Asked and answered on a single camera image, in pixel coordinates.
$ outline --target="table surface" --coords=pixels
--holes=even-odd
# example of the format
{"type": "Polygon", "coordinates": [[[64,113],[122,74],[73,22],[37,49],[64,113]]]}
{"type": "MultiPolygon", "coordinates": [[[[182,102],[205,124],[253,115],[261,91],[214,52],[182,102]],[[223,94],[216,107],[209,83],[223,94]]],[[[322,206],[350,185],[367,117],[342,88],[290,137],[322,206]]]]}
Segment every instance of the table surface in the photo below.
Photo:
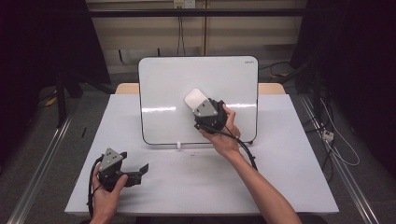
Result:
{"type": "MultiPolygon", "coordinates": [[[[159,148],[144,143],[139,97],[120,91],[106,112],[65,209],[88,214],[87,184],[92,163],[107,147],[128,152],[121,170],[149,163],[142,184],[126,188],[118,213],[129,216],[245,216],[260,212],[233,167],[211,145],[159,148]]],[[[320,171],[288,95],[259,97],[258,136],[252,146],[259,171],[297,212],[335,213],[338,207],[320,171]]]]}

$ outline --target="person's right hand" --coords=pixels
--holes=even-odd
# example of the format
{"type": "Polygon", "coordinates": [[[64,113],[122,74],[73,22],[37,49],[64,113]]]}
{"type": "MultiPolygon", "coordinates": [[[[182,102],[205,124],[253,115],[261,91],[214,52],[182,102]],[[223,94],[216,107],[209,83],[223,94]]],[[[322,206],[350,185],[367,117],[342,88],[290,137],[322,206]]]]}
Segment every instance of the person's right hand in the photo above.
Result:
{"type": "MultiPolygon", "coordinates": [[[[224,127],[222,131],[224,133],[231,132],[233,136],[239,138],[241,136],[241,133],[239,132],[239,129],[233,124],[233,121],[235,120],[235,112],[229,109],[226,105],[223,105],[223,108],[228,115],[227,123],[225,125],[228,130],[226,127],[224,127]]],[[[216,151],[226,159],[230,159],[230,157],[234,154],[240,154],[239,145],[235,139],[232,139],[231,137],[222,135],[220,133],[207,133],[202,129],[200,129],[199,132],[202,134],[203,137],[209,140],[213,144],[213,147],[216,149],[216,151]]]]}

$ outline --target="whiteboard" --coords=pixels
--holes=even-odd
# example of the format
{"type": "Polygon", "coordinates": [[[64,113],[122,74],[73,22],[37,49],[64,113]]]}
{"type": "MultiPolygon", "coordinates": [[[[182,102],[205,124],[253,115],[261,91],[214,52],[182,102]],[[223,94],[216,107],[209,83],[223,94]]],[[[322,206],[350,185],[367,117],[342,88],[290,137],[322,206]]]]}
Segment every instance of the whiteboard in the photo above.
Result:
{"type": "Polygon", "coordinates": [[[153,57],[138,65],[143,140],[150,145],[208,143],[184,102],[192,89],[235,111],[241,140],[257,134],[259,63],[252,56],[153,57]]]}

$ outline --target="fingers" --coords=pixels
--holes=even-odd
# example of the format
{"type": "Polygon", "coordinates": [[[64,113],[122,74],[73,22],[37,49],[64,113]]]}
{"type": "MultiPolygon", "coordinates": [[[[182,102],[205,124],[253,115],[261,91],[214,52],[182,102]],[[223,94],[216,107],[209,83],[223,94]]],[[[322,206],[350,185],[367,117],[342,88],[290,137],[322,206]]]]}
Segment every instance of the fingers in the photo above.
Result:
{"type": "Polygon", "coordinates": [[[198,130],[202,134],[202,136],[210,141],[210,139],[213,137],[213,134],[207,133],[205,130],[200,129],[198,130]]]}
{"type": "Polygon", "coordinates": [[[125,186],[126,181],[128,180],[128,175],[122,175],[120,179],[117,181],[116,187],[114,187],[112,193],[116,193],[120,195],[122,188],[125,186]]]}
{"type": "Polygon", "coordinates": [[[235,127],[235,129],[233,131],[233,135],[238,137],[238,138],[240,138],[241,137],[241,132],[239,132],[239,129],[236,126],[234,126],[234,127],[235,127]]]}
{"type": "Polygon", "coordinates": [[[227,122],[231,122],[233,124],[233,121],[235,120],[235,111],[228,108],[227,105],[223,105],[223,109],[228,114],[227,122]]]}
{"type": "Polygon", "coordinates": [[[92,188],[96,189],[97,187],[100,186],[100,182],[98,179],[98,174],[99,174],[99,168],[100,168],[100,162],[96,165],[95,169],[93,170],[93,176],[92,176],[92,188]]]}

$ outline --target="person's left hand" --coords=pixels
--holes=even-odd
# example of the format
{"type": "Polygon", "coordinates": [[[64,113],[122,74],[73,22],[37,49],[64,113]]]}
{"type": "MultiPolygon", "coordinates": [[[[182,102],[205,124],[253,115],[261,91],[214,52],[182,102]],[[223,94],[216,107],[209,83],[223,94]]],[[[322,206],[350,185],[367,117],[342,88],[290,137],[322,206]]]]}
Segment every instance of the person's left hand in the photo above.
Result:
{"type": "Polygon", "coordinates": [[[123,175],[120,177],[113,191],[108,192],[105,187],[101,186],[97,177],[99,167],[100,163],[96,165],[92,177],[92,188],[99,189],[93,194],[93,218],[91,223],[110,223],[111,219],[116,215],[120,192],[125,186],[128,176],[123,175]]]}

